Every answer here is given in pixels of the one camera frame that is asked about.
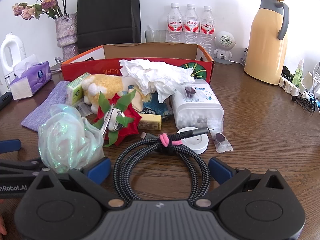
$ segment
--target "red bottle label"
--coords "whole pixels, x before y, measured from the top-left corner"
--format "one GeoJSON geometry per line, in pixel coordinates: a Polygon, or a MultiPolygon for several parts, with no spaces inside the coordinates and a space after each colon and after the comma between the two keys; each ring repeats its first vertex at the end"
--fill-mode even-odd
{"type": "Polygon", "coordinates": [[[201,33],[213,34],[214,33],[214,25],[210,23],[201,23],[201,33]]]}
{"type": "Polygon", "coordinates": [[[197,21],[184,21],[183,27],[185,32],[199,32],[199,22],[197,21]]]}
{"type": "Polygon", "coordinates": [[[182,22],[179,21],[168,21],[169,32],[182,32],[182,22]]]}

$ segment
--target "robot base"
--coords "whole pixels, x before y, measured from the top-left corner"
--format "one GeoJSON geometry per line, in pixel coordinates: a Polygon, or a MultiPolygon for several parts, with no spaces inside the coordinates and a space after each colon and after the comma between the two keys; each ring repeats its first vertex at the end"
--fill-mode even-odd
{"type": "Polygon", "coordinates": [[[215,62],[218,62],[218,63],[221,63],[221,64],[231,65],[231,61],[230,61],[230,60],[227,60],[227,59],[214,57],[213,60],[214,60],[215,62]]]}

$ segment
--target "red cardboard box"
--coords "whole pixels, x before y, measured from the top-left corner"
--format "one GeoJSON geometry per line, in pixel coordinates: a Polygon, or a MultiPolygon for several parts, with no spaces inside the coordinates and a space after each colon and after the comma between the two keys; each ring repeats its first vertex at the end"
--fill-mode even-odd
{"type": "Polygon", "coordinates": [[[193,68],[193,77],[210,83],[214,61],[200,45],[150,42],[101,45],[61,65],[64,80],[73,81],[85,72],[121,75],[119,60],[149,59],[184,68],[193,68]]]}

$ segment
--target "wooden table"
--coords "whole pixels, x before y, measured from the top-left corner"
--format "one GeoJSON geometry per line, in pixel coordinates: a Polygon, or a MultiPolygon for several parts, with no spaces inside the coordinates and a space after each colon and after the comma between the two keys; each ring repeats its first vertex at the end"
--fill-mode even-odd
{"type": "MultiPolygon", "coordinates": [[[[22,142],[19,152],[1,154],[1,158],[25,161],[38,157],[37,133],[20,123],[60,80],[61,74],[55,74],[32,98],[12,101],[0,111],[0,140],[17,138],[22,142]]],[[[251,78],[240,64],[216,63],[211,85],[224,109],[223,133],[234,150],[218,154],[210,139],[201,157],[208,162],[216,156],[231,167],[244,166],[257,173],[271,167],[279,169],[306,212],[300,239],[320,239],[319,114],[311,114],[291,101],[291,96],[280,87],[251,78]]],[[[93,119],[94,115],[89,116],[90,121],[93,119]]],[[[162,132],[177,132],[173,118],[163,123],[162,132]]],[[[130,136],[119,147],[105,149],[105,155],[114,163],[119,153],[136,140],[138,135],[130,136]]],[[[113,191],[112,184],[109,176],[103,186],[113,191]]],[[[134,169],[131,184],[144,199],[181,199],[188,197],[191,181],[178,157],[152,154],[134,169]]],[[[1,205],[8,231],[4,239],[21,239],[13,222],[18,203],[19,199],[11,199],[1,205]]]]}

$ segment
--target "plastic bag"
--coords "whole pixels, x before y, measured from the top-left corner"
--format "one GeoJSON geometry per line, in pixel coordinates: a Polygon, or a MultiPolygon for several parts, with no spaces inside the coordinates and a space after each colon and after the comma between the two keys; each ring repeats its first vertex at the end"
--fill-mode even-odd
{"type": "Polygon", "coordinates": [[[81,169],[104,157],[99,129],[72,106],[50,107],[51,118],[39,126],[39,153],[43,163],[56,173],[81,169]]]}
{"type": "Polygon", "coordinates": [[[233,151],[231,144],[222,133],[223,120],[224,119],[222,120],[207,119],[208,128],[213,128],[213,130],[211,130],[210,133],[214,141],[216,151],[218,153],[233,151]]]}

